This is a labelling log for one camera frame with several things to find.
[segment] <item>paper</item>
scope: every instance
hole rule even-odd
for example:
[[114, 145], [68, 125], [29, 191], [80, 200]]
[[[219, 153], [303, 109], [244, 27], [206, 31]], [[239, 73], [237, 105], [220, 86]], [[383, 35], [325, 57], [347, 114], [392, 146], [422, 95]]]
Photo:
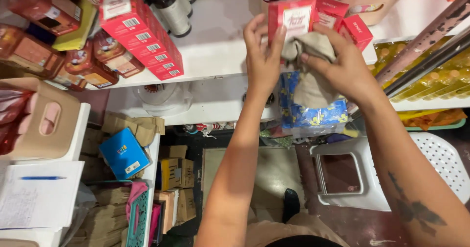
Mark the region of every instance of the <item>paper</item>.
[[[0, 194], [0, 229], [67, 227], [83, 170], [82, 161], [10, 165]], [[21, 177], [65, 177], [21, 180]]]

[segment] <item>shoe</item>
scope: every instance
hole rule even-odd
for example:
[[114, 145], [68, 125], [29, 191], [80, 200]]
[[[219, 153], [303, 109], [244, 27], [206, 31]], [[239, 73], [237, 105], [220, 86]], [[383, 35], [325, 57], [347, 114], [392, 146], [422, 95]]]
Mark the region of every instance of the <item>shoe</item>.
[[282, 223], [289, 221], [295, 214], [300, 212], [300, 200], [297, 192], [288, 188], [284, 192], [284, 210], [282, 212]]

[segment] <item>stack of boxes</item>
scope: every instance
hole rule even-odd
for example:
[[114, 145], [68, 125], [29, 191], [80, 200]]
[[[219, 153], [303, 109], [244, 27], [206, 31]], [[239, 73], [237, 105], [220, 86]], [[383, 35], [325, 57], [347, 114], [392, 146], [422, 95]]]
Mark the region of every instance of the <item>stack of boxes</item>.
[[142, 0], [101, 0], [100, 25], [158, 79], [184, 74], [180, 52]]

